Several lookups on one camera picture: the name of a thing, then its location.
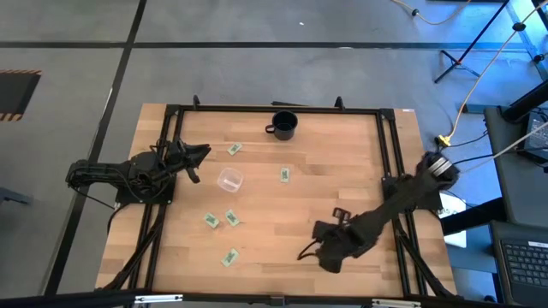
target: wooden table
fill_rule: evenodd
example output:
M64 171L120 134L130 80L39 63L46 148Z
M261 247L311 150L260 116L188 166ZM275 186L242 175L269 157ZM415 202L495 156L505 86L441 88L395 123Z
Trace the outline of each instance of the wooden table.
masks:
M164 104L144 104L130 156L155 144ZM424 153L412 110L395 110L405 169L414 172ZM316 258L297 261L311 241L317 220L335 222L334 207L353 214L372 210L383 201L383 176L378 130L372 115L298 114L299 126L290 141L264 133L272 113L185 112L182 139L209 143L211 153L193 184L185 172L177 178L161 239L153 290L172 293L286 294L307 296L401 297L402 287L392 227L387 224L378 244L360 258L344 259L342 272L331 274ZM390 140L388 123L385 123ZM231 156L235 142L243 148ZM389 152L393 153L391 142ZM396 169L393 155L392 169ZM217 186L221 170L240 170L244 182L236 194ZM280 182L280 168L290 168L290 183ZM98 274L97 287L110 282L133 253L144 205L122 210L112 222ZM231 227L224 217L232 209L241 224ZM221 220L216 229L205 224L211 212ZM414 213L420 251L436 277L451 292L455 284L440 223L431 213ZM221 259L235 248L240 256L228 268ZM138 286L143 286L147 256ZM412 290L416 279L407 257Z

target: gray floor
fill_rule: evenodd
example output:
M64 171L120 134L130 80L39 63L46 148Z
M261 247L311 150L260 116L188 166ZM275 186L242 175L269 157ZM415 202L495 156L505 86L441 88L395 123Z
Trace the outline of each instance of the gray floor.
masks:
M408 2L433 20L457 6ZM0 40L124 41L137 3L3 1ZM410 19L389 0L149 0L137 40L469 42L497 6L474 3L452 22L430 27ZM502 43L511 25L503 12L482 41ZM538 34L535 44L541 45L543 38ZM514 41L521 42L517 36ZM458 56L462 50L450 52ZM0 253L0 297L40 292L73 197L64 183L66 170L90 148L121 54L119 49L0 49L0 68L44 71L23 120L0 122L0 186L35 199L30 206L4 203L0 208L0 244L5 247ZM493 55L474 51L466 64L480 71ZM469 73L455 71L434 85L432 80L448 65L438 50L133 50L100 160L127 158L143 103L188 104L193 94L203 104L280 100L328 106L340 95L347 106L413 108L425 149L433 149L432 138L449 132L457 106L474 83ZM527 53L504 52L471 102L509 104L540 81ZM484 130L481 115L464 115L452 142L475 138ZM483 139L447 153L461 159L490 151ZM494 166L467 174L452 191L476 204L499 196ZM94 187L90 194L113 199L108 187ZM93 201L86 203L61 292L93 288L109 214ZM455 275L459 293L467 298L492 294L491 287L471 283L484 274L456 269Z

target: yellow cable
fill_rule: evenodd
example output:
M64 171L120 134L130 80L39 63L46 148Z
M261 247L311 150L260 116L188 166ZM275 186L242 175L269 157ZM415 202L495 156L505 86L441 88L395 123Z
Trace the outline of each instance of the yellow cable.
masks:
M531 17L531 15L537 11L537 9L540 9L541 7L543 7L545 4L548 3L548 0L545 0L544 2L542 2L541 4L539 4L539 6L537 6L536 8L534 8L533 11L531 11L531 13L529 13L529 15L527 15L527 17L525 17L525 19L521 22L521 23L525 23L525 21L527 19L529 19L529 17ZM478 79L476 80L476 82L474 83L474 86L472 87L472 89L468 92L468 95L466 96L466 98L464 98L464 101L462 102L461 104L461 108L459 109L459 113L457 114L456 116L456 119L455 119L455 125L453 126L453 130L451 131L451 133L448 135L448 136L442 136L442 135L439 135L438 138L440 139L440 141L442 141L443 143L445 143L445 145L450 145L450 140L451 140L451 137L453 137L453 135L455 134L456 132L456 126L459 122L459 119L461 118L461 113L462 113L462 110L464 109L464 106L466 105L466 103L468 102L468 100L470 99L470 97L472 96L472 93L474 92L474 90L476 89L476 87L478 86L480 80L483 78L485 72L487 71L487 69L489 69L489 67L495 62L495 60L497 60L498 56L500 56L500 54L503 52L503 49L506 47L506 45L510 42L510 40L514 37L514 35L517 33L517 31L514 31L512 33L512 35L510 35L510 37L506 40L506 42L504 42L504 44L501 46L501 48L497 51L497 54L491 59L491 61L489 62L489 64L487 64L487 66L485 67L485 69L483 70L483 72L481 72L481 74L479 75Z
M400 0L391 0L392 2L394 3L398 3L400 5L402 5L403 7L407 8L407 9L410 9L411 11L414 11L415 9L411 8L409 5L407 5L405 2L403 1L400 1ZM468 0L466 1L466 3L464 5L462 5L459 9L457 9L455 12L453 12L453 14L451 14L449 17L447 17L447 19L445 19L444 21L440 21L440 22L433 22L433 21L429 21L428 19L426 19L425 17L423 17L420 13L417 13L417 16L419 16L419 18L421 18L425 23L429 24L429 25L433 25L433 26L438 26L438 25L441 25L447 21L450 21L452 20L455 16L457 16L459 13L461 13L461 11L467 7L467 5L470 4L470 2L472 2L472 0Z

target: keyboard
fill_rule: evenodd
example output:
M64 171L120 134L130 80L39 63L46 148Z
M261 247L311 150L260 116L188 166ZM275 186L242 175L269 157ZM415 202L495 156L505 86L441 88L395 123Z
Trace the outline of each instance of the keyboard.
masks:
M548 247L524 240L502 240L504 264L512 283L548 288Z

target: black desk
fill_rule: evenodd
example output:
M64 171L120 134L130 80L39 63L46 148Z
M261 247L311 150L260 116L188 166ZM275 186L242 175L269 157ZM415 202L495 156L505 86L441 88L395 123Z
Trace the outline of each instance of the black desk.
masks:
M497 108L485 109L485 122L493 153L503 150L523 135L523 125L506 122ZM495 166L503 196L442 219L445 234L487 224L491 220L548 228L548 174L515 153L497 157Z

